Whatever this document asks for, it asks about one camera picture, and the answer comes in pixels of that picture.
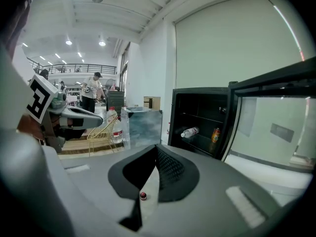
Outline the black balcony railing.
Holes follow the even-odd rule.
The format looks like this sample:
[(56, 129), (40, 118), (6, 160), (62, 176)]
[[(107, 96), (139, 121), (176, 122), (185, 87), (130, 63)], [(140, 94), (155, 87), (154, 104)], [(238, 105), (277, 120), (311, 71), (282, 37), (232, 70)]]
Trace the black balcony railing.
[(49, 74), (61, 73), (96, 73), (101, 75), (115, 75), (117, 73), (116, 66), (97, 65), (97, 64), (55, 64), (43, 66), (36, 62), (30, 62), (31, 68), (39, 74), (42, 70), (47, 70)]

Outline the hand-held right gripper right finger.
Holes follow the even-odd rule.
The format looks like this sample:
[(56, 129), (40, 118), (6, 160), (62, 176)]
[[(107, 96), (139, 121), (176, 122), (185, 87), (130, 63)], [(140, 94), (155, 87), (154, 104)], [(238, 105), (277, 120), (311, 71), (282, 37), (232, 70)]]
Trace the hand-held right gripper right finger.
[(280, 206), (258, 184), (219, 160), (158, 145), (162, 190), (147, 237), (263, 237)]

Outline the person's left hand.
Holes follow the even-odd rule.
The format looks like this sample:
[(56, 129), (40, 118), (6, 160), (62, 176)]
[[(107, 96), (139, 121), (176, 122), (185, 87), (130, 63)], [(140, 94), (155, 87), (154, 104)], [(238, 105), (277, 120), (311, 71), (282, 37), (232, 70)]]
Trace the person's left hand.
[(73, 128), (73, 119), (67, 117), (59, 118), (59, 125), (62, 129), (72, 129)]

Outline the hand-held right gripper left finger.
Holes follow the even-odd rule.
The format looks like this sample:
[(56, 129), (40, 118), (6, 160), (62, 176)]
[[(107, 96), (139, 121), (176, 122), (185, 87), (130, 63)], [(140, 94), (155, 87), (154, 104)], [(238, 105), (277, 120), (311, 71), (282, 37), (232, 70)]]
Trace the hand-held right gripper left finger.
[(142, 219), (140, 191), (156, 166), (154, 145), (91, 158), (61, 161), (76, 237), (158, 237)]

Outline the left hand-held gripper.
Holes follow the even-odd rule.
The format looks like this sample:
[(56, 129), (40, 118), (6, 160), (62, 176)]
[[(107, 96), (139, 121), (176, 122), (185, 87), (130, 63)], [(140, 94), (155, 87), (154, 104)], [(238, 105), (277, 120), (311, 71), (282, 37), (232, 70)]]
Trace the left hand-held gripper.
[[(30, 115), (40, 125), (44, 135), (45, 144), (53, 147), (57, 153), (71, 135), (69, 132), (99, 127), (103, 118), (82, 108), (67, 104), (64, 92), (58, 91), (56, 87), (42, 76), (34, 75), (29, 83), (33, 96), (26, 107), (26, 114)], [(73, 119), (72, 129), (62, 129), (59, 118), (67, 117)]]

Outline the striped wooden platform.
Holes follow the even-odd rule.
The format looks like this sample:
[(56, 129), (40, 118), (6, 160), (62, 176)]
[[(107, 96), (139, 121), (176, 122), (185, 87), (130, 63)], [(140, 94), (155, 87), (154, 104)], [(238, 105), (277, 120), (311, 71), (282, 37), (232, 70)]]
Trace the striped wooden platform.
[(90, 141), (87, 140), (87, 136), (83, 136), (80, 139), (72, 139), (66, 141), (60, 155), (75, 155), (75, 154), (92, 154), (100, 151), (117, 151), (123, 148), (123, 142), (113, 144), (111, 141), (100, 140)]

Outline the large clear water jug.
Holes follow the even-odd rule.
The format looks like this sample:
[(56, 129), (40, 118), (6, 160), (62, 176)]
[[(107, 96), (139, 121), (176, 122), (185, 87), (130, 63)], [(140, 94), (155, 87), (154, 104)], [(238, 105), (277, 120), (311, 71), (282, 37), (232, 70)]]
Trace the large clear water jug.
[(114, 107), (110, 107), (106, 115), (106, 124), (113, 123), (112, 141), (114, 144), (119, 144), (123, 141), (123, 130), (119, 120), (119, 116)]

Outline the dark metal cabinet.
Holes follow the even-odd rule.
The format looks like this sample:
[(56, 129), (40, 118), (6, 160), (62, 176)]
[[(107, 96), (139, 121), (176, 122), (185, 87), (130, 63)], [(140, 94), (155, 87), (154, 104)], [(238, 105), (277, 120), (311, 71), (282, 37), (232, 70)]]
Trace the dark metal cabinet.
[(124, 106), (124, 91), (108, 91), (106, 94), (107, 111), (110, 107), (114, 107), (118, 115), (121, 113), (121, 108)]

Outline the orange soda bottle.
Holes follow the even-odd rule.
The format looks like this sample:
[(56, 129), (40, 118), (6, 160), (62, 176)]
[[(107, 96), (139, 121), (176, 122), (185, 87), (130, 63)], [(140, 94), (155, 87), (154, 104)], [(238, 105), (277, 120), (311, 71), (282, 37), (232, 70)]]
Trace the orange soda bottle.
[(211, 136), (212, 143), (216, 143), (218, 141), (220, 134), (221, 134), (220, 129), (215, 128)]

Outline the brown cardboard box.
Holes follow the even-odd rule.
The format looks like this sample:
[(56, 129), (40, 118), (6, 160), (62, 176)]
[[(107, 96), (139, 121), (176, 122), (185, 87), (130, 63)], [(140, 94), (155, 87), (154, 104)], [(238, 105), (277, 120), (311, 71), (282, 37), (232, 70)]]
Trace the brown cardboard box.
[(153, 99), (153, 110), (159, 110), (160, 109), (160, 97), (153, 97), (153, 96), (144, 96), (144, 107), (149, 108), (148, 99)]

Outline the clear plastic water bottle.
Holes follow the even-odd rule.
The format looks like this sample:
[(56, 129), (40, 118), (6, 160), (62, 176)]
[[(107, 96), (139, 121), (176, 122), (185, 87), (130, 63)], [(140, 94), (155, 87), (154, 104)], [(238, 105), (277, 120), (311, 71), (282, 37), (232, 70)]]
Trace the clear plastic water bottle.
[(186, 129), (184, 130), (182, 133), (181, 133), (181, 137), (182, 138), (190, 138), (196, 134), (199, 133), (199, 128), (198, 127), (192, 127), (192, 128), (189, 128), (189, 129)]

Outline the person's left forearm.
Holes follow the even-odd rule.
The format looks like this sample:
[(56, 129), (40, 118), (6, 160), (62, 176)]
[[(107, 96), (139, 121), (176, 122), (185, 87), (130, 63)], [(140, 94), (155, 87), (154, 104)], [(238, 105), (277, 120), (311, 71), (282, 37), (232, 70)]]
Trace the person's left forearm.
[(22, 133), (27, 133), (35, 137), (39, 140), (44, 140), (44, 135), (41, 129), (41, 125), (34, 120), (30, 115), (23, 114), (19, 124), (17, 126), (17, 130)]

